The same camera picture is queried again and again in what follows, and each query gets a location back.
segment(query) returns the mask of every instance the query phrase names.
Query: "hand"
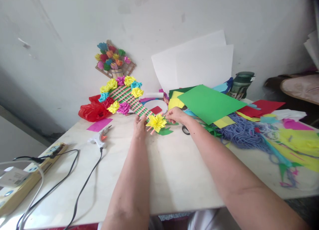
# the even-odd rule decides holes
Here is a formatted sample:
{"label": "hand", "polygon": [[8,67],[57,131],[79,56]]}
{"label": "hand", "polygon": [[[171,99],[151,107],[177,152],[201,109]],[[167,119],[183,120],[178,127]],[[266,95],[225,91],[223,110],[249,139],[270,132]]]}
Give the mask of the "hand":
{"label": "hand", "polygon": [[134,121],[134,137],[145,138],[146,136],[146,115],[142,115],[141,119],[138,115],[135,117]]}
{"label": "hand", "polygon": [[170,109],[166,113],[165,117],[170,123],[175,124],[176,122],[179,122],[184,125],[186,124],[186,121],[189,118],[189,116],[178,107]]}

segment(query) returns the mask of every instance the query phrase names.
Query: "blue paper flower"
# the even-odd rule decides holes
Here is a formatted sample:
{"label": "blue paper flower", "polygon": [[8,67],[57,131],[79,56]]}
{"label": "blue paper flower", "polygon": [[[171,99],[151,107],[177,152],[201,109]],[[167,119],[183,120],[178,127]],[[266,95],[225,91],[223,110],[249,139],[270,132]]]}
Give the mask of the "blue paper flower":
{"label": "blue paper flower", "polygon": [[101,42],[97,45],[98,48],[100,48],[103,51],[107,51],[107,44],[104,42]]}
{"label": "blue paper flower", "polygon": [[99,98],[99,102],[102,103],[104,102],[107,97],[109,97],[110,93],[109,92],[106,92],[106,93],[101,93],[101,97]]}
{"label": "blue paper flower", "polygon": [[111,65],[111,64],[112,64],[112,62],[113,62],[113,60],[112,60],[111,58],[109,58],[109,59],[105,62],[105,64],[107,64],[107,65]]}
{"label": "blue paper flower", "polygon": [[131,89],[141,88],[141,87],[142,87],[142,83],[141,83],[141,82],[134,81],[134,82],[131,84]]}

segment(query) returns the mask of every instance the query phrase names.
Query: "red plastic bag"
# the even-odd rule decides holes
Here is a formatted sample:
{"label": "red plastic bag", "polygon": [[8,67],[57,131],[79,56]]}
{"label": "red plastic bag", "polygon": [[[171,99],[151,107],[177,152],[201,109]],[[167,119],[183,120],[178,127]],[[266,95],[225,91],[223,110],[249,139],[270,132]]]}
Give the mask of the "red plastic bag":
{"label": "red plastic bag", "polygon": [[81,105],[78,113],[81,118],[90,122],[96,122],[112,114],[99,102],[100,96],[101,95],[95,95],[89,97],[91,104]]}

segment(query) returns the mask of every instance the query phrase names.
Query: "white wall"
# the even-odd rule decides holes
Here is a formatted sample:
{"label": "white wall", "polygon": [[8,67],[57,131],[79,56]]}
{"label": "white wall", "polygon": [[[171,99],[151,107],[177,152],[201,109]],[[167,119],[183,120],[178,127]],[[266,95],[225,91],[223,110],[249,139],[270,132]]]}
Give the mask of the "white wall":
{"label": "white wall", "polygon": [[263,98],[268,77],[312,64],[303,46],[315,29],[311,0],[0,2],[0,104],[47,134],[70,128],[108,81],[94,69],[106,39],[131,55],[146,91],[160,88],[151,55],[220,29],[235,46],[233,74],[256,73],[251,99]]}

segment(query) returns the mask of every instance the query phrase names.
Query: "flower basket craft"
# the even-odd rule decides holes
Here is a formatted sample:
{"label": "flower basket craft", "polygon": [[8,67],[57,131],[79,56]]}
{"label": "flower basket craft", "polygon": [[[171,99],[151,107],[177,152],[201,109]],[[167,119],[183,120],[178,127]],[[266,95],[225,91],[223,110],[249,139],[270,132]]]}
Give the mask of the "flower basket craft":
{"label": "flower basket craft", "polygon": [[97,45],[101,54],[96,54],[95,59],[98,61],[96,69],[109,78],[121,76],[130,76],[135,68],[135,63],[127,57],[126,52],[117,49],[110,40]]}

